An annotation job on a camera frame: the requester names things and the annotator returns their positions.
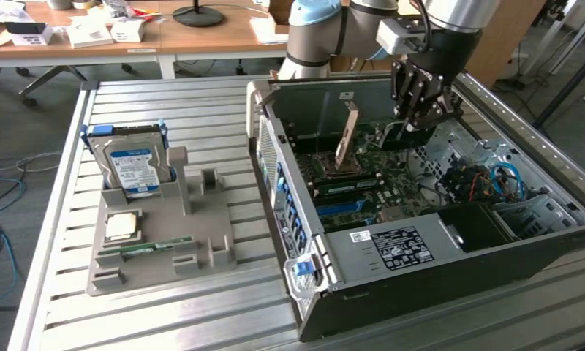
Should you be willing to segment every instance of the aluminum workbench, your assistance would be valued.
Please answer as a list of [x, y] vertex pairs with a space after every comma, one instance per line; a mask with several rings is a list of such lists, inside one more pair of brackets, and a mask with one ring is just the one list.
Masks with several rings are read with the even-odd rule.
[[[245, 134], [247, 84], [260, 77], [133, 80], [84, 87], [9, 350], [567, 350], [585, 342], [585, 249], [515, 282], [356, 331], [301, 344], [256, 188]], [[468, 77], [465, 86], [507, 114], [545, 157], [585, 191], [585, 172]], [[81, 124], [164, 118], [172, 146], [187, 146], [187, 174], [225, 178], [239, 267], [160, 286], [85, 294], [100, 203], [99, 167]], [[467, 108], [464, 120], [497, 133]]]

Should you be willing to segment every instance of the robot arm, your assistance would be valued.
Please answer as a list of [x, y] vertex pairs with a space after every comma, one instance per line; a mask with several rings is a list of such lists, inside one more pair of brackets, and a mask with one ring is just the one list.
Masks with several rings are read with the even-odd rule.
[[428, 129], [460, 115], [452, 101], [451, 84], [464, 70], [500, 0], [427, 0], [432, 30], [427, 50], [412, 44], [419, 39], [421, 20], [399, 16], [381, 21], [377, 42], [391, 53], [411, 48], [405, 62], [392, 67], [395, 116], [404, 129]]
[[460, 109], [451, 84], [464, 69], [500, 0], [423, 0], [421, 15], [400, 15], [396, 0], [296, 0], [289, 46], [279, 77], [329, 75], [329, 57], [381, 59], [407, 54], [392, 67], [395, 117], [405, 130], [429, 129]]

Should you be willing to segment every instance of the office chair wheel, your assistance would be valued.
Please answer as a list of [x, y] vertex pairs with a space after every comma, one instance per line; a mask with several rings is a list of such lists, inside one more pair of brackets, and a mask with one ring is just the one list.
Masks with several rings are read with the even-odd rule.
[[37, 105], [37, 100], [32, 97], [24, 97], [24, 100], [21, 100], [21, 103], [28, 107], [35, 107]]
[[133, 67], [129, 64], [121, 64], [121, 69], [127, 72], [127, 73], [132, 73], [133, 72]]
[[28, 70], [28, 68], [17, 67], [16, 72], [23, 77], [31, 77], [31, 71]]

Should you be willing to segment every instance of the gray floor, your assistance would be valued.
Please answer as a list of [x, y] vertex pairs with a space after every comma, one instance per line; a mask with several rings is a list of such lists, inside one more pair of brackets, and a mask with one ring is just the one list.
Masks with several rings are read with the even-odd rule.
[[[532, 52], [544, 32], [545, 29], [543, 28], [532, 29], [521, 46], [524, 52]], [[533, 89], [539, 89], [529, 103], [535, 113], [544, 109], [584, 60], [585, 44], [581, 45], [579, 52], [564, 66], [559, 75], [548, 79], [551, 86], [537, 88], [533, 84], [517, 93], [524, 98], [528, 98]], [[205, 72], [209, 66], [211, 61], [185, 65], [193, 72]], [[217, 61], [208, 75], [235, 75], [235, 67], [236, 61]], [[276, 67], [273, 59], [248, 60], [245, 62], [245, 69], [251, 74], [268, 73], [268, 70], [276, 69]], [[160, 78], [156, 64], [133, 64], [133, 68], [136, 70], [133, 74], [121, 71], [119, 65], [83, 67], [81, 72], [93, 80]], [[44, 70], [43, 68], [31, 69], [35, 75], [40, 75]], [[16, 96], [17, 91], [31, 80], [32, 78], [23, 78], [16, 75], [15, 69], [4, 69], [0, 75], [0, 158], [13, 157], [19, 159], [63, 148], [64, 135], [79, 94], [79, 82], [69, 74], [63, 73], [52, 80], [49, 85], [41, 87], [31, 95], [39, 100], [39, 107], [31, 109], [20, 104]], [[552, 118], [555, 123], [547, 130], [555, 142], [585, 168], [585, 103], [576, 101], [576, 97], [584, 93], [585, 81], [560, 107], [559, 113]], [[521, 103], [513, 94], [500, 93], [500, 96], [516, 109], [521, 107]], [[524, 108], [521, 109], [521, 114], [531, 118]], [[33, 166], [43, 167], [47, 164], [52, 164], [56, 160], [57, 158], [47, 159]], [[19, 173], [0, 172], [0, 176], [17, 177]], [[28, 266], [32, 261], [53, 178], [55, 173], [52, 171], [28, 174], [24, 198], [0, 213], [0, 221], [11, 237], [16, 258], [24, 273], [28, 272]], [[0, 194], [9, 186], [11, 184], [0, 182]], [[3, 252], [0, 256], [0, 294], [8, 289], [11, 281], [9, 259]], [[0, 306], [16, 306], [23, 289], [24, 284], [19, 283], [15, 293], [0, 303]], [[8, 344], [13, 320], [13, 312], [0, 312], [0, 350], [5, 349]]]

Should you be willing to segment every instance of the chair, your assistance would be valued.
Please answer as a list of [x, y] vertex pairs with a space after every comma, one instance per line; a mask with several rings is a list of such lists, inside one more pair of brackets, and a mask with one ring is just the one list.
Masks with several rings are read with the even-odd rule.
[[[131, 73], [133, 71], [132, 66], [129, 64], [121, 64], [121, 69]], [[31, 75], [31, 71], [28, 71], [27, 68], [17, 67], [16, 68], [17, 74], [23, 77], [28, 77]], [[37, 100], [32, 97], [28, 97], [28, 94], [36, 90], [40, 86], [43, 86], [48, 81], [55, 78], [61, 72], [69, 72], [72, 75], [76, 76], [76, 78], [81, 81], [87, 81], [87, 77], [80, 73], [79, 69], [75, 66], [55, 66], [52, 67], [48, 72], [44, 73], [41, 77], [39, 77], [35, 82], [32, 82], [23, 91], [20, 91], [20, 96], [23, 98], [21, 102], [28, 107], [33, 107], [37, 105]]]

